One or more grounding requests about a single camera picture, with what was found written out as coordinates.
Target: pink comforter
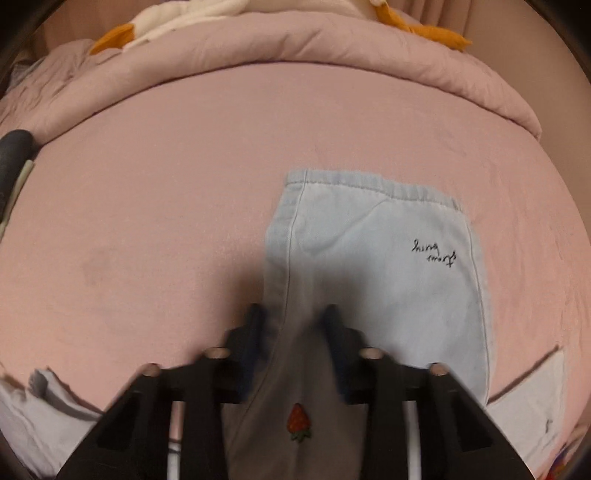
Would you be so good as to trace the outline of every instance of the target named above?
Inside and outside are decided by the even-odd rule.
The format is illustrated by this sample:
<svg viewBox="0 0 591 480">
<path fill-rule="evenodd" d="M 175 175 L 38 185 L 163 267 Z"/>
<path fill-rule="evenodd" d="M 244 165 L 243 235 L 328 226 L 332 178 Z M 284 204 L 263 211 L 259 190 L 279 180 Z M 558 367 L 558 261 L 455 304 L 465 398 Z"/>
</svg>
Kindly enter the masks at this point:
<svg viewBox="0 0 591 480">
<path fill-rule="evenodd" d="M 49 365 L 104 407 L 139 364 L 187 361 L 260 300 L 284 174 L 364 170 L 463 205 L 488 271 L 491 393 L 563 347 L 568 435 L 591 391 L 591 248 L 535 115 L 496 73 L 331 14 L 88 47 L 56 50 L 0 100 L 0 135 L 45 144 L 0 244 L 9 371 Z"/>
</svg>

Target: light blue cloth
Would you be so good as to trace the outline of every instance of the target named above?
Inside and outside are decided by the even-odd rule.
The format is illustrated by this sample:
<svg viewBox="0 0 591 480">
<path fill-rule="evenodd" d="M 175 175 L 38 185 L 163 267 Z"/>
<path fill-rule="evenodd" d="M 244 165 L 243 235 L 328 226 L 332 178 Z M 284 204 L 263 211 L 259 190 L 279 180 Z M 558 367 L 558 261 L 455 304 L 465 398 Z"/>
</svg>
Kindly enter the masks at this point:
<svg viewBox="0 0 591 480">
<path fill-rule="evenodd" d="M 404 364 L 450 365 L 484 403 L 494 352 L 485 284 L 453 199 L 372 174 L 289 174 L 266 237 L 270 360 L 249 403 L 225 408 L 230 477 L 358 478 L 366 413 L 336 391 L 317 324 L 331 303 L 370 345 Z M 285 428 L 294 403 L 313 425 L 301 445 Z"/>
</svg>

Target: folded clothing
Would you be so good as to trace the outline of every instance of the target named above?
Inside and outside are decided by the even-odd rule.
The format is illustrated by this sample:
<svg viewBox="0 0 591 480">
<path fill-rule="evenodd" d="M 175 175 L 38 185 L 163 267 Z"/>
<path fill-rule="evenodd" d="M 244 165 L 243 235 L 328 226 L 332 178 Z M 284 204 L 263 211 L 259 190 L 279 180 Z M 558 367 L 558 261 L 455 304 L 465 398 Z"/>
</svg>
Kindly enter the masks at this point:
<svg viewBox="0 0 591 480">
<path fill-rule="evenodd" d="M 26 130 L 13 130 L 0 139 L 0 222 L 18 177 L 32 154 L 33 136 Z"/>
<path fill-rule="evenodd" d="M 27 390 L 0 379 L 0 430 L 38 478 L 56 476 L 99 417 L 80 405 L 50 370 L 35 370 Z"/>
</svg>

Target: red strawberry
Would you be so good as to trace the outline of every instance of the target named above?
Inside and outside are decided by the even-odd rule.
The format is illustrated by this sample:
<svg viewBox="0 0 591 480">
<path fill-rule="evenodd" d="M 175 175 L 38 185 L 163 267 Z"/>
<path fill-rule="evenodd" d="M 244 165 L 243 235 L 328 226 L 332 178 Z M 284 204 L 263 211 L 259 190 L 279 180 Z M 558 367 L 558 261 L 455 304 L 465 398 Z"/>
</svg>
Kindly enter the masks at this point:
<svg viewBox="0 0 591 480">
<path fill-rule="evenodd" d="M 304 441 L 305 438 L 311 438 L 312 432 L 310 430 L 312 423 L 301 404 L 296 403 L 291 409 L 290 417 L 287 420 L 287 431 L 291 433 L 291 439 L 297 440 L 298 443 Z"/>
</svg>

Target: seam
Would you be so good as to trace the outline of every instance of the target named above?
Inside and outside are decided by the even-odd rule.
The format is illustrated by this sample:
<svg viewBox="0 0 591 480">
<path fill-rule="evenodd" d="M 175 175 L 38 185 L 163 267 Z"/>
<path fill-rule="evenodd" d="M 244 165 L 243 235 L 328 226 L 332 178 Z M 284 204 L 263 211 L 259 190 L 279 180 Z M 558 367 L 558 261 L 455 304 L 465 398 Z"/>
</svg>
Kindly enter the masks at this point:
<svg viewBox="0 0 591 480">
<path fill-rule="evenodd" d="M 482 300 L 482 285 L 480 282 L 480 275 L 478 274 L 478 269 L 476 268 L 476 260 L 474 259 L 474 242 L 472 239 L 472 231 L 470 230 L 470 226 L 468 225 L 466 218 L 464 217 L 464 225 L 466 225 L 466 230 L 468 231 L 468 239 L 470 240 L 470 260 L 472 260 L 472 267 L 474 268 L 474 276 L 476 277 L 476 286 L 478 288 L 478 306 L 480 308 L 480 317 L 482 318 L 482 330 L 484 331 L 484 343 L 485 343 L 485 352 L 486 352 L 486 391 L 485 391 L 485 399 L 484 403 L 486 405 L 488 401 L 488 395 L 491 390 L 491 352 L 489 352 L 489 332 L 487 328 L 487 318 L 486 312 L 484 308 L 484 301 Z"/>
<path fill-rule="evenodd" d="M 383 190 L 373 189 L 371 187 L 363 187 L 361 185 L 352 185 L 349 183 L 330 183 L 327 181 L 312 181 L 312 180 L 304 180 L 302 182 L 301 180 L 296 180 L 296 181 L 288 182 L 286 185 L 296 185 L 299 183 L 305 183 L 306 185 L 326 185 L 328 187 L 347 187 L 347 188 L 358 189 L 358 190 L 368 190 L 370 192 L 380 193 L 392 200 L 400 200 L 401 202 L 433 203 L 435 205 L 440 205 L 442 207 L 449 208 L 450 210 L 453 210 L 454 212 L 460 212 L 460 213 L 462 212 L 457 206 L 447 205 L 443 202 L 438 202 L 437 200 L 408 199 L 408 198 L 404 198 L 404 197 L 398 197 L 396 195 L 387 193 Z"/>
<path fill-rule="evenodd" d="M 295 204 L 294 216 L 293 216 L 293 218 L 291 220 L 290 233 L 289 233 L 289 237 L 288 237 L 289 240 L 288 240 L 288 244 L 287 244 L 287 259 L 286 259 L 286 263 L 287 263 L 287 281 L 285 282 L 285 293 L 283 295 L 284 301 L 283 301 L 282 312 L 281 312 L 281 317 L 282 317 L 281 324 L 279 326 L 279 330 L 277 332 L 277 336 L 275 337 L 273 349 L 272 349 L 271 354 L 269 356 L 269 363 L 267 365 L 267 368 L 265 368 L 265 372 L 263 373 L 263 376 L 261 378 L 261 381 L 258 384 L 255 392 L 253 393 L 250 402 L 246 406 L 246 409 L 245 409 L 242 417 L 240 418 L 240 421 L 238 423 L 238 428 L 236 428 L 236 433 L 232 437 L 232 440 L 229 442 L 228 448 L 231 448 L 233 446 L 234 442 L 236 441 L 236 438 L 240 434 L 240 432 L 242 430 L 242 425 L 244 424 L 244 421 L 246 419 L 246 416 L 250 412 L 252 405 L 254 404 L 256 398 L 261 393 L 263 387 L 266 385 L 265 380 L 267 380 L 267 376 L 269 375 L 269 372 L 271 371 L 271 368 L 274 365 L 275 353 L 277 351 L 277 347 L 278 347 L 279 342 L 280 342 L 280 339 L 281 339 L 281 334 L 283 333 L 283 328 L 285 326 L 285 320 L 287 318 L 287 304 L 288 304 L 288 299 L 289 299 L 290 281 L 291 281 L 291 243 L 292 243 L 292 240 L 293 240 L 294 225 L 296 224 L 295 222 L 297 220 L 297 216 L 298 216 L 298 213 L 300 211 L 301 198 L 303 197 L 304 191 L 306 189 L 307 176 L 308 176 L 308 170 L 306 170 L 306 173 L 304 175 L 304 180 L 303 181 L 294 182 L 293 183 L 293 184 L 301 183 L 302 184 L 302 187 L 301 187 L 300 194 L 298 196 L 297 202 Z"/>
</svg>

